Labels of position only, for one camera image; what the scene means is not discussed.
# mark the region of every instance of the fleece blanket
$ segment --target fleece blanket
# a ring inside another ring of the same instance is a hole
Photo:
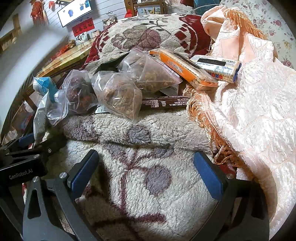
[[[99,152],[101,164],[76,203],[104,240],[190,240],[213,212],[217,201],[193,164],[195,151],[210,156],[209,141],[186,110],[140,111],[138,123],[97,114],[60,124],[70,140],[50,157],[45,178]]]

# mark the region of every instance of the wooden table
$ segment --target wooden table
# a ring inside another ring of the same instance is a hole
[[[96,38],[92,38],[63,53],[54,61],[42,67],[42,70],[37,74],[37,77],[53,77],[55,75],[58,75],[58,73],[60,72],[65,72],[65,70],[73,64],[81,62],[81,60],[84,60],[84,58],[88,56],[90,48],[95,39]]]

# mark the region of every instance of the orange fringe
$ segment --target orange fringe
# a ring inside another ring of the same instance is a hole
[[[221,130],[210,107],[211,99],[209,96],[204,91],[197,91],[190,85],[186,86],[183,95],[191,96],[187,103],[189,118],[196,121],[200,127],[205,128],[212,154],[212,142],[219,149],[219,152],[214,156],[215,164],[221,165],[229,159],[234,167],[246,167],[230,144],[222,137]]]
[[[229,18],[233,24],[253,34],[255,37],[267,40],[264,33],[257,29],[243,12],[228,8],[224,11],[224,16],[225,18]]]

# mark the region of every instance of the floral blanket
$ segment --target floral blanket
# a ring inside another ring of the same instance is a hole
[[[278,59],[290,68],[296,66],[296,40],[282,16],[267,0],[222,0],[227,8],[239,7],[252,23],[272,41]]]
[[[166,48],[186,57],[207,54],[210,37],[197,15],[144,15],[121,19],[109,25],[94,41],[83,66],[93,75],[97,67],[132,48],[149,51]]]

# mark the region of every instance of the white paneled wall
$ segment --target white paneled wall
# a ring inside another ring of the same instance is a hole
[[[55,5],[54,10],[49,9],[48,3],[50,0],[45,0],[44,10],[47,14],[47,19],[49,25],[62,28],[61,22],[57,12],[63,8],[62,5]],[[90,0],[91,7],[93,11],[86,14],[82,18],[79,18],[75,22],[64,27],[69,32],[69,39],[75,39],[72,27],[76,24],[86,20],[87,18],[92,18],[94,21],[95,29],[103,30],[103,19],[108,18],[109,15],[115,15],[117,19],[124,18],[126,14],[126,8],[124,5],[124,0]]]

